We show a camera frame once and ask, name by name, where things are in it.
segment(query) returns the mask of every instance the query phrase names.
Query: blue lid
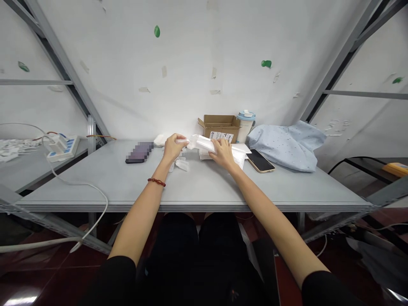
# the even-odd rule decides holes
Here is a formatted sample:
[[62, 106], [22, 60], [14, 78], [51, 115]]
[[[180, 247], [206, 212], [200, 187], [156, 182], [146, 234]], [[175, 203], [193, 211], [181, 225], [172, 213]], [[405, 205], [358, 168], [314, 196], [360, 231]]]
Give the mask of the blue lid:
[[244, 110], [242, 112], [239, 112], [237, 118], [245, 121], [254, 121], [255, 114], [253, 112], [249, 112], [248, 110]]

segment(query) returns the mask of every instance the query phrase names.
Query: pixelated phone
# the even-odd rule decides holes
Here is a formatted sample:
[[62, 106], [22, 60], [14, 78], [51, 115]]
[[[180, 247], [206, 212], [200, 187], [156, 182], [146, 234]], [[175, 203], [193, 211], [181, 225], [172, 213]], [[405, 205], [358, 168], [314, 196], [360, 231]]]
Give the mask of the pixelated phone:
[[145, 162], [154, 148], [152, 142], [138, 142], [132, 152], [126, 156], [127, 164], [139, 164]]

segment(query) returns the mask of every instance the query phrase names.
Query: hand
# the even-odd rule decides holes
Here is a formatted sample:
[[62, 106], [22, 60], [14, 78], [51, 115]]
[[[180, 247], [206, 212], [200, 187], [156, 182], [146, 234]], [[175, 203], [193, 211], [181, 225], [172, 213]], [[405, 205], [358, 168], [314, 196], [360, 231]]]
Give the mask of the hand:
[[176, 139], [186, 139], [183, 135], [173, 134], [167, 138], [164, 144], [164, 155], [162, 161], [172, 163], [179, 155], [181, 150], [188, 145], [188, 142], [182, 142], [177, 144]]
[[238, 167], [232, 156], [232, 145], [228, 143], [226, 139], [212, 139], [211, 141], [214, 144], [217, 154], [211, 152], [209, 152], [209, 154], [217, 164], [225, 168], [227, 171], [232, 170], [235, 166]]

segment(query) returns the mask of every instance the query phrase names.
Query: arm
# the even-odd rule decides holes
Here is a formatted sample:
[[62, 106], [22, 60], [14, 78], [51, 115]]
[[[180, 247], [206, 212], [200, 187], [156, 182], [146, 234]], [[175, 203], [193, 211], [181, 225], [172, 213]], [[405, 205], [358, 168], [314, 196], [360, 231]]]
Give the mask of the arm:
[[214, 141], [217, 155], [210, 154], [224, 167], [239, 186], [246, 203], [261, 222], [288, 265], [297, 285], [302, 288], [305, 278], [315, 271], [329, 270], [309, 249], [283, 213], [234, 162], [231, 144], [224, 139]]
[[[176, 139], [186, 138], [173, 134], [167, 139], [163, 158], [152, 178], [166, 181], [171, 164], [179, 156], [182, 148], [188, 144], [188, 142], [177, 144]], [[129, 257], [137, 265], [159, 210], [162, 193], [162, 185], [151, 181], [147, 183], [123, 221], [108, 259], [122, 255]]]

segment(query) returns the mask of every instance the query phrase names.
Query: smartphone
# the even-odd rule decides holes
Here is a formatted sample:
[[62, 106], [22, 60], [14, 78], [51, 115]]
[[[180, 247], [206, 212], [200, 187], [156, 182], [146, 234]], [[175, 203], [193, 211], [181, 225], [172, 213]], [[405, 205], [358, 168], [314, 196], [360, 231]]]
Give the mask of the smartphone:
[[255, 149], [250, 150], [252, 154], [247, 154], [249, 162], [259, 173], [272, 172], [275, 167], [261, 153]]
[[126, 156], [125, 163], [139, 164], [145, 162], [152, 153], [153, 148], [152, 142], [138, 142], [132, 152], [129, 152], [129, 155]]

